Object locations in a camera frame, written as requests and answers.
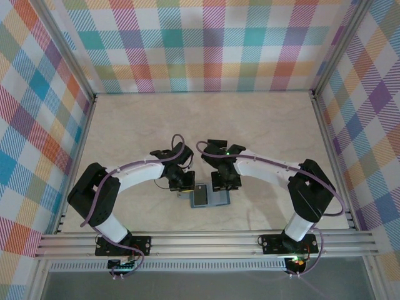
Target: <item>metal extrusion bar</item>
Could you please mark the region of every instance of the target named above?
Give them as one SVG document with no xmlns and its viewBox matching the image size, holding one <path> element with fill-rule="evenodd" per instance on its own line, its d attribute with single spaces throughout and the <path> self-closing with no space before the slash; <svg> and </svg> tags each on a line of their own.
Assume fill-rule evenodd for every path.
<svg viewBox="0 0 400 300">
<path fill-rule="evenodd" d="M 365 15 L 367 14 L 373 2 L 374 2 L 373 0 L 360 0 L 359 4 L 355 8 L 350 18 L 349 24 L 345 28 L 342 34 L 342 38 L 339 40 L 337 46 L 335 47 L 333 55 L 330 58 L 329 62 L 327 63 L 324 72 L 322 73 L 321 78 L 315 88 L 316 95 L 320 95 L 324 90 L 326 84 L 328 83 L 334 70 L 336 69 L 336 66 L 341 60 L 350 42 L 353 40 L 353 37 L 359 25 L 363 21 Z"/>
<path fill-rule="evenodd" d="M 261 234 L 280 231 L 133 232 L 152 237 L 150 259 L 284 258 L 294 255 L 264 255 L 257 239 Z M 368 231 L 325 230 L 325 257 L 375 255 L 378 249 Z M 44 235 L 36 253 L 38 259 L 99 259 L 94 255 L 95 233 Z"/>
<path fill-rule="evenodd" d="M 318 103 L 318 99 L 315 97 L 315 95 L 313 95 L 312 92 L 310 92 L 310 99 L 311 99 L 312 108 L 314 109 L 314 113 L 315 113 L 315 116 L 316 116 L 316 119 L 317 119 L 319 130 L 321 132 L 322 140 L 323 140 L 324 145 L 325 145 L 325 149 L 326 149 L 326 152 L 327 152 L 329 163 L 330 163 L 330 165 L 332 167 L 333 176 L 334 176 L 335 181 L 337 183 L 338 193 L 339 193 L 339 195 L 341 195 L 342 199 L 346 203 L 346 206 L 349 208 L 349 210 L 346 211 L 347 223 L 349 224 L 350 228 L 359 229 L 359 224 L 357 222 L 356 217 L 354 216 L 354 211 L 355 210 L 353 208 L 353 205 L 351 204 L 350 193 L 349 193 L 349 191 L 347 189 L 346 182 L 345 182 L 345 180 L 343 178 L 343 175 L 342 175 L 342 172 L 341 172 L 341 168 L 340 168 L 340 165 L 339 165 L 338 155 L 335 152 L 335 149 L 334 149 L 334 146 L 333 146 L 333 142 L 331 140 L 331 137 L 329 136 L 328 127 L 327 127 L 326 122 L 325 122 L 325 120 L 323 118 L 323 112 L 322 112 L 321 107 L 320 107 L 320 105 Z"/>
<path fill-rule="evenodd" d="M 108 272 L 105 259 L 55 260 L 51 261 L 49 272 Z M 119 267 L 118 271 L 130 271 Z M 158 259 L 145 260 L 138 271 L 145 272 L 224 272 L 224 271 L 284 271 L 284 258 L 250 259 Z"/>
<path fill-rule="evenodd" d="M 52 230 L 55 234 L 61 232 L 59 230 L 59 226 L 62 225 L 62 219 L 66 215 L 66 211 L 67 211 L 67 207 L 68 207 L 68 202 L 67 202 L 68 193 L 73 188 L 74 183 L 75 183 L 76 174 L 78 173 L 79 163 L 81 162 L 84 145 L 86 143 L 86 139 L 88 138 L 89 129 L 90 129 L 90 125 L 92 123 L 92 118 L 93 118 L 95 108 L 96 108 L 96 101 L 92 102 L 89 107 L 86 123 L 85 123 L 84 129 L 82 131 L 81 139 L 77 146 L 77 151 L 76 151 L 75 157 L 73 159 L 74 163 L 72 165 L 72 169 L 71 169 L 70 175 L 69 175 L 67 183 L 66 183 L 67 188 L 65 189 L 64 194 L 62 195 L 60 209 L 57 212 L 56 222 L 54 223 L 54 227 Z"/>
<path fill-rule="evenodd" d="M 89 98 L 94 99 L 94 91 L 92 90 L 92 87 L 86 79 L 86 76 L 83 73 L 83 70 L 81 69 L 79 63 L 76 61 L 76 58 L 69 48 L 69 45 L 65 40 L 63 34 L 59 30 L 48 7 L 44 4 L 43 0 L 31 0 L 30 3 L 35 9 L 40 20 L 43 22 L 44 27 L 49 31 L 52 40 L 54 41 L 59 52 L 61 53 L 61 56 L 64 58 L 65 62 L 71 69 L 71 72 L 74 74 L 78 83 L 82 86 Z"/>
</svg>

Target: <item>aluminum frame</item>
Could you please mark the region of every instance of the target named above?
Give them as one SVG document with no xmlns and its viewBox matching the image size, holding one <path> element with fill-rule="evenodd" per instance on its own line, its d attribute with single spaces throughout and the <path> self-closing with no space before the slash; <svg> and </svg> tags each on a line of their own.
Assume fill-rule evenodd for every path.
<svg viewBox="0 0 400 300">
<path fill-rule="evenodd" d="M 369 6 L 370 0 L 361 0 L 352 16 L 351 22 L 347 26 L 342 39 L 338 43 L 334 56 L 329 61 L 320 81 L 316 87 L 316 95 L 321 93 L 329 78 L 337 66 L 343 52 L 354 36 L 359 23 L 362 21 Z M 68 203 L 66 201 L 67 192 L 72 188 L 76 173 L 78 171 L 79 162 L 82 156 L 84 143 L 88 136 L 91 118 L 93 117 L 96 102 L 94 93 L 85 78 L 82 69 L 77 63 L 73 53 L 69 49 L 68 44 L 54 22 L 48 8 L 43 0 L 32 1 L 32 5 L 43 20 L 45 26 L 55 40 L 62 56 L 66 59 L 67 64 L 72 69 L 73 74 L 78 78 L 79 83 L 84 87 L 85 92 L 93 98 L 93 104 L 89 111 L 87 124 L 79 143 L 74 166 L 67 184 L 68 188 L 62 199 L 61 209 L 56 218 L 54 225 L 54 234 L 44 235 L 37 251 L 37 257 L 34 261 L 34 267 L 28 278 L 28 282 L 32 283 L 27 287 L 24 295 L 25 299 L 40 299 L 45 287 L 46 278 L 49 271 L 54 268 L 54 263 L 65 261 L 83 261 L 94 262 L 99 258 L 94 256 L 96 247 L 94 233 L 62 233 L 63 218 L 66 215 Z M 362 256 L 366 262 L 367 271 L 371 280 L 372 287 L 378 299 L 387 299 L 388 296 L 384 290 L 379 266 L 376 264 L 374 255 L 378 254 L 377 246 L 373 236 L 368 231 L 357 231 L 358 220 L 353 214 L 354 209 L 349 200 L 349 193 L 340 172 L 338 160 L 331 144 L 326 124 L 323 119 L 318 100 L 312 97 L 312 105 L 317 118 L 317 122 L 321 129 L 322 138 L 328 153 L 329 160 L 335 180 L 338 184 L 339 193 L 344 198 L 348 209 L 346 217 L 349 223 L 349 229 L 342 230 L 323 230 L 324 241 L 326 245 L 323 257 L 348 257 Z M 236 259 L 238 261 L 244 259 L 263 259 L 273 260 L 284 256 L 263 255 L 261 247 L 257 244 L 257 237 L 260 234 L 277 234 L 280 231 L 206 231 L 206 232 L 134 232 L 135 235 L 152 236 L 152 253 L 146 257 L 146 261 L 162 261 L 165 259 Z M 108 257 L 100 259 L 100 261 L 108 260 Z"/>
</svg>

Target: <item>plaid wallpaper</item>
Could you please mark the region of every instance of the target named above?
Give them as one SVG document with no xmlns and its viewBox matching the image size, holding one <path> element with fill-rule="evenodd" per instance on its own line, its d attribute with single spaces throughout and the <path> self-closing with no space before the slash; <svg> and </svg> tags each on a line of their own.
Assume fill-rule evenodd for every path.
<svg viewBox="0 0 400 300">
<path fill-rule="evenodd" d="M 400 0 L 375 0 L 322 94 L 351 201 L 400 295 Z"/>
<path fill-rule="evenodd" d="M 46 2 L 100 93 L 309 89 L 352 3 Z"/>
<path fill-rule="evenodd" d="M 332 40 L 331 45 L 329 46 L 328 50 L 325 53 L 324 59 L 319 66 L 317 75 L 314 78 L 314 81 L 312 82 L 311 89 L 315 89 L 317 86 L 321 75 L 325 71 L 326 64 L 329 62 L 329 60 L 332 58 L 332 55 L 334 53 L 334 50 L 342 38 L 342 35 L 344 33 L 345 28 L 349 24 L 349 21 L 351 19 L 351 16 L 353 15 L 354 10 L 356 9 L 357 5 L 359 4 L 360 0 L 352 0 L 349 8 L 347 9 L 346 15 L 343 17 L 342 22 L 340 23 L 339 29 L 336 31 L 335 37 Z"/>
<path fill-rule="evenodd" d="M 0 299 L 21 299 L 89 101 L 28 0 L 0 0 Z"/>
</svg>

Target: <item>beige floor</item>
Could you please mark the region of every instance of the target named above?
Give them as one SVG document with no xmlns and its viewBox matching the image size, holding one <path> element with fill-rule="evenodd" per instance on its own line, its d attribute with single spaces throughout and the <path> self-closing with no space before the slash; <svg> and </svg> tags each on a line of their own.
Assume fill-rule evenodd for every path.
<svg viewBox="0 0 400 300">
<path fill-rule="evenodd" d="M 193 150 L 199 140 L 227 139 L 270 158 L 310 158 L 334 180 L 306 92 L 99 96 L 78 176 L 93 162 L 117 166 L 167 149 L 174 133 L 181 133 Z M 196 181 L 207 180 L 213 171 L 198 154 L 193 169 Z M 158 182 L 168 184 L 166 179 Z M 250 177 L 242 177 L 242 185 L 231 192 L 231 205 L 191 209 L 176 193 L 144 182 L 117 198 L 114 213 L 132 231 L 282 229 L 293 213 L 289 194 Z M 334 199 L 328 211 L 339 209 Z M 91 230 L 81 229 L 81 222 L 69 207 L 63 231 Z M 326 217 L 319 227 L 348 225 L 344 217 Z"/>
</svg>

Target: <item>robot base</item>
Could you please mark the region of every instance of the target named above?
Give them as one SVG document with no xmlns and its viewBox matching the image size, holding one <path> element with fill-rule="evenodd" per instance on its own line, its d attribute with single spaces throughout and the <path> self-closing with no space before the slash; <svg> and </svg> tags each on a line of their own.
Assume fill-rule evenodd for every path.
<svg viewBox="0 0 400 300">
<path fill-rule="evenodd" d="M 130 256 L 132 250 L 117 247 L 107 242 L 103 237 L 97 238 L 95 256 Z M 121 245 L 137 248 L 143 252 L 145 256 L 150 254 L 151 237 L 150 236 L 132 236 L 129 232 L 122 241 Z"/>
</svg>

